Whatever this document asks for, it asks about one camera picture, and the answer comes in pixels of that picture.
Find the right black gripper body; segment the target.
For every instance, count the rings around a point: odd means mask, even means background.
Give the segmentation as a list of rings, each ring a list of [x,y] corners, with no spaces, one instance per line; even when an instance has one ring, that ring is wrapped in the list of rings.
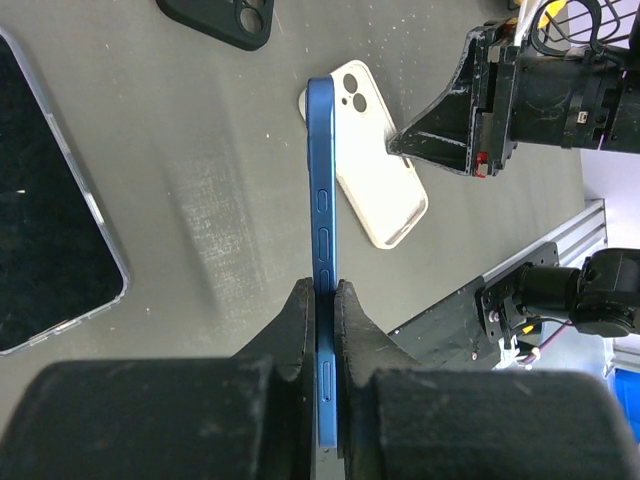
[[[519,143],[622,152],[625,50],[597,37],[565,50],[502,22],[468,36],[467,172],[501,171]]]

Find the blue phone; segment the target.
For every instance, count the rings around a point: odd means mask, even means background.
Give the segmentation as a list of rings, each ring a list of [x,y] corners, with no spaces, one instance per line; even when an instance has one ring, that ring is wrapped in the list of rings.
[[[310,191],[312,281],[316,315],[318,445],[338,446],[334,296],[337,289],[335,89],[330,76],[311,78],[305,98]]]

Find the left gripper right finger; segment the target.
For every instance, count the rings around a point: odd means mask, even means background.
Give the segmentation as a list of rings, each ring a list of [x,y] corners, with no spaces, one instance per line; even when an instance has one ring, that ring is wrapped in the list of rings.
[[[635,479],[639,450],[608,389],[572,371],[427,370],[334,300],[349,479]]]

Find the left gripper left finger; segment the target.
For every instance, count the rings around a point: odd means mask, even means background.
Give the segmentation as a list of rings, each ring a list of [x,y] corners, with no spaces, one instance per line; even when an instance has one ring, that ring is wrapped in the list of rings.
[[[225,358],[77,360],[41,370],[1,438],[5,479],[311,479],[315,301]]]

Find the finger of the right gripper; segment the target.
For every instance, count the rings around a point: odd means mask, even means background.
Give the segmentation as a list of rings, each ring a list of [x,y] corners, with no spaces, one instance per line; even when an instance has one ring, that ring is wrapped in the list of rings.
[[[387,142],[387,152],[469,175],[469,131],[478,32],[470,31],[444,91]]]

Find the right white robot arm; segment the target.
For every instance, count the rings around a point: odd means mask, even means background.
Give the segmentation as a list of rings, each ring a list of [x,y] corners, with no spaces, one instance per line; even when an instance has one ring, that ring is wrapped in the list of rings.
[[[471,30],[445,90],[387,144],[391,154],[473,177],[503,170],[521,143],[639,150],[639,31],[621,34],[612,1],[582,1],[588,28],[566,32],[561,1],[521,2],[514,18]],[[482,290],[492,341],[564,320],[603,338],[639,329],[639,254],[607,249],[580,268],[527,263]]]

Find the beige phone case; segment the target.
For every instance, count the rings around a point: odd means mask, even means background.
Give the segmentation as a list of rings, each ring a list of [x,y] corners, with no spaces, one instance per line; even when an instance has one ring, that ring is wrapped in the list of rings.
[[[351,60],[311,78],[325,76],[333,78],[335,89],[336,188],[342,188],[370,242],[393,249],[426,213],[427,193],[411,161],[387,152],[396,128],[369,67]],[[299,97],[304,119],[306,90],[307,85]]]

